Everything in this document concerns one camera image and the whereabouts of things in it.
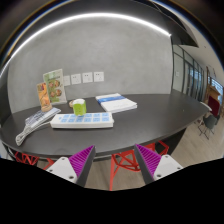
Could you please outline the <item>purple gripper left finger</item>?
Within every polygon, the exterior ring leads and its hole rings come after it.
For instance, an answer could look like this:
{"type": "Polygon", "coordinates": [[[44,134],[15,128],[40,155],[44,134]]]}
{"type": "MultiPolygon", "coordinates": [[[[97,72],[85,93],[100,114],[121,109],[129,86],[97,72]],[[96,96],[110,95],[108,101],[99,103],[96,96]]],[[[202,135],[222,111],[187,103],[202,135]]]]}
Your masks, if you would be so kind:
{"type": "Polygon", "coordinates": [[[60,157],[47,171],[84,187],[95,153],[95,146],[89,146],[70,157],[60,157]]]}

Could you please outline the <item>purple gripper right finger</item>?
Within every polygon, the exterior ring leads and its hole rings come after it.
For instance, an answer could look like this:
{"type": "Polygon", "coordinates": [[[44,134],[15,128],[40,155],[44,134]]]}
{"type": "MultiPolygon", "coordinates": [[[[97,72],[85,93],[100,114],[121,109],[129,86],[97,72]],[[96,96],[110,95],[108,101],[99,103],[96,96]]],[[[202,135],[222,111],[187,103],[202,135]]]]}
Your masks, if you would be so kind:
{"type": "Polygon", "coordinates": [[[146,184],[182,169],[182,166],[170,155],[159,155],[144,146],[135,144],[134,153],[146,184]]]}

